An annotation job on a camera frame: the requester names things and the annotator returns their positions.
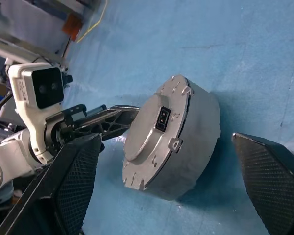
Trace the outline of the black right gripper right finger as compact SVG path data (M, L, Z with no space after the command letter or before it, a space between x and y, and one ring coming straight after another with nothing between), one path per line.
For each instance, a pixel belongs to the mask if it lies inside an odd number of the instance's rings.
M294 235L294 154L265 138L233 133L246 192L270 235Z

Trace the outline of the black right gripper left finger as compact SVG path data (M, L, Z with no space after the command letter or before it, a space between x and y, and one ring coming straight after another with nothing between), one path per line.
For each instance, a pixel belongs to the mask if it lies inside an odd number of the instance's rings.
M77 138L28 185L0 235L78 235L93 193L101 135Z

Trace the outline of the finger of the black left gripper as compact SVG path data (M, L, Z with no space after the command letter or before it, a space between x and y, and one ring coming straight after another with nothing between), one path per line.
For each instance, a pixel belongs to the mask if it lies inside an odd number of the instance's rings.
M100 134L103 141L123 135L131 126L140 108L115 105L110 108L87 113L74 123L76 135Z

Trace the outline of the silver round motor housing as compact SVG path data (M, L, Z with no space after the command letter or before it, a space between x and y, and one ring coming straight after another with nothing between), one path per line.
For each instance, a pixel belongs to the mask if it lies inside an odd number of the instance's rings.
M191 190L204 172L221 135L220 107L216 97L186 79L182 91L187 97L186 116L178 133L178 143L159 170L142 189L168 201Z

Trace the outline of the grey metal bar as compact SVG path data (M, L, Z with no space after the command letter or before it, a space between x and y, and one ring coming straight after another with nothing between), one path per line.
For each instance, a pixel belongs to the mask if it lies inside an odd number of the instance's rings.
M48 62L66 69L65 59L58 54L49 52L43 48L33 46L25 41L12 43L0 38L0 57L8 58L17 63Z

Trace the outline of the orange box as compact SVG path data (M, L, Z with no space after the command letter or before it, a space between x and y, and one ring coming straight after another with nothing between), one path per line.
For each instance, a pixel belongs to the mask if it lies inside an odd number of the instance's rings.
M83 19L78 15L70 13L67 16L61 30L75 42L82 27Z

